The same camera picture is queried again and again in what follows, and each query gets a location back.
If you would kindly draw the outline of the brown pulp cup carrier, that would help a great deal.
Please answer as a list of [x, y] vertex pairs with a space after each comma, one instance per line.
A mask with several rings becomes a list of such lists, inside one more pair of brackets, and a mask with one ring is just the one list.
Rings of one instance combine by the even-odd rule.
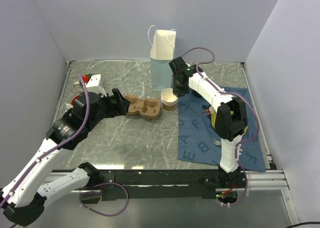
[[140, 99], [138, 96], [130, 94], [124, 98], [130, 102], [128, 115], [140, 114], [144, 118], [156, 119], [161, 113], [161, 103], [157, 99]]

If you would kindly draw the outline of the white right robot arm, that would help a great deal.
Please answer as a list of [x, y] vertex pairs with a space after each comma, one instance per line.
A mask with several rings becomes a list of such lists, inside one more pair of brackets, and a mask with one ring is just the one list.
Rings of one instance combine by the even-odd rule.
[[221, 138], [221, 160], [218, 176], [213, 181], [223, 187], [241, 178], [239, 142], [248, 127], [246, 105], [239, 97], [228, 94], [207, 77], [196, 65], [189, 66], [182, 57], [170, 61], [173, 72], [173, 94], [184, 96], [193, 90], [214, 109], [213, 128]]

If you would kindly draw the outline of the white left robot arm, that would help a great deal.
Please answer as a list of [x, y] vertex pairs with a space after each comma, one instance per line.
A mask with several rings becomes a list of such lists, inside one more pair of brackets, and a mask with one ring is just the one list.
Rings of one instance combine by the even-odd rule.
[[67, 193], [79, 188], [94, 189], [101, 180], [100, 172], [89, 162], [53, 182], [47, 183], [45, 179], [101, 120], [124, 116], [129, 106], [130, 102], [117, 88], [112, 89], [112, 95], [81, 93], [72, 108], [53, 123], [24, 169], [1, 190], [3, 215], [10, 222], [26, 227]]

